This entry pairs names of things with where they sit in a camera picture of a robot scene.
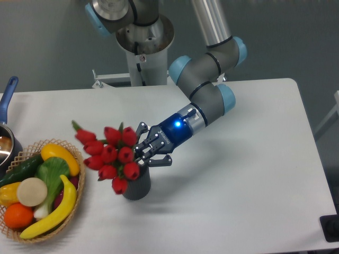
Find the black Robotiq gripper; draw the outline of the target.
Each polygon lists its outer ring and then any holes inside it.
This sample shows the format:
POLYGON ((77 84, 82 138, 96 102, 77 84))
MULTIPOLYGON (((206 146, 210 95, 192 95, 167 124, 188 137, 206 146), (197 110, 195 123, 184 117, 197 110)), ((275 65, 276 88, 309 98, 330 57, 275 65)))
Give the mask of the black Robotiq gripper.
POLYGON ((188 120, 194 113, 186 115, 175 113, 158 125, 149 127, 145 122, 140 122, 137 130, 135 145, 135 159, 149 167, 167 167, 172 165, 170 154, 193 136, 193 131, 188 120))

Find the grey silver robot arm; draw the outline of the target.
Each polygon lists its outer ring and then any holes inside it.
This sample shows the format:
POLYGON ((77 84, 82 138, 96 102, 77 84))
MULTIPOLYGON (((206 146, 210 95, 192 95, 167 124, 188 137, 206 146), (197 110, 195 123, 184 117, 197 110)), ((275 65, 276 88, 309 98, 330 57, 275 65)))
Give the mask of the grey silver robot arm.
POLYGON ((158 125, 140 123, 137 135, 147 134, 135 146, 136 161, 149 167, 169 166, 179 145, 230 111, 233 91, 215 80, 241 64, 247 56, 243 41, 232 35, 220 1, 192 1, 207 52, 167 63, 174 39, 171 21, 159 13, 158 1, 89 1, 85 11, 104 35, 114 34, 125 51, 132 86, 165 85, 171 79, 189 104, 158 125))

